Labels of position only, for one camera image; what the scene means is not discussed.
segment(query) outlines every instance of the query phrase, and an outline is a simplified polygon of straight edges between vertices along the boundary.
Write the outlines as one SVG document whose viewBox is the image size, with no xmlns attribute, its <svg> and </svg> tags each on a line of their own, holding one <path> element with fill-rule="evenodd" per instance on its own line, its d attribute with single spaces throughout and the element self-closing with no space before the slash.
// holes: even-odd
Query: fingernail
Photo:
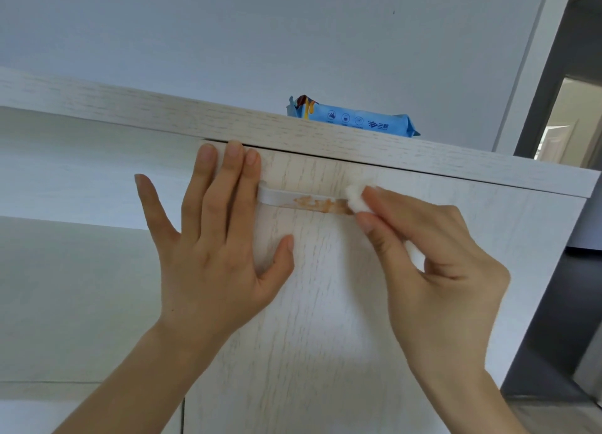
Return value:
<svg viewBox="0 0 602 434">
<path fill-rule="evenodd" d="M 359 229 L 362 230 L 365 234 L 370 233 L 374 226 L 370 222 L 370 219 L 366 217 L 367 214 L 359 214 L 355 216 L 357 224 L 359 225 Z"/>
<path fill-rule="evenodd" d="M 237 156 L 242 146 L 243 145 L 238 141 L 230 141 L 226 146 L 226 153 L 228 154 L 228 156 Z"/>
<path fill-rule="evenodd" d="M 211 161 L 214 147 L 211 144 L 203 144 L 200 147 L 199 156 L 202 161 Z"/>
<path fill-rule="evenodd" d="M 255 160 L 257 160 L 257 151 L 255 149 L 249 149 L 249 151 L 247 152 L 247 156 L 245 158 L 245 163 L 247 165 L 252 165 L 253 163 L 255 163 Z"/>
</svg>

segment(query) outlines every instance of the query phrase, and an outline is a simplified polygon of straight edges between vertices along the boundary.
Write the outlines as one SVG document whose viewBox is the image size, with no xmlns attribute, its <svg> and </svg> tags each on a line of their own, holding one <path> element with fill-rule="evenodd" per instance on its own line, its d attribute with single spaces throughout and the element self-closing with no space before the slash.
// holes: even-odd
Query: wet wipes package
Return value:
<svg viewBox="0 0 602 434">
<path fill-rule="evenodd" d="M 365 130 L 380 131 L 391 135 L 411 138 L 420 136 L 410 118 L 405 114 L 388 116 L 376 112 L 356 111 L 336 106 L 321 105 L 307 95 L 301 95 L 297 101 L 290 97 L 287 115 L 292 118 L 306 118 L 316 122 L 334 123 Z"/>
</svg>

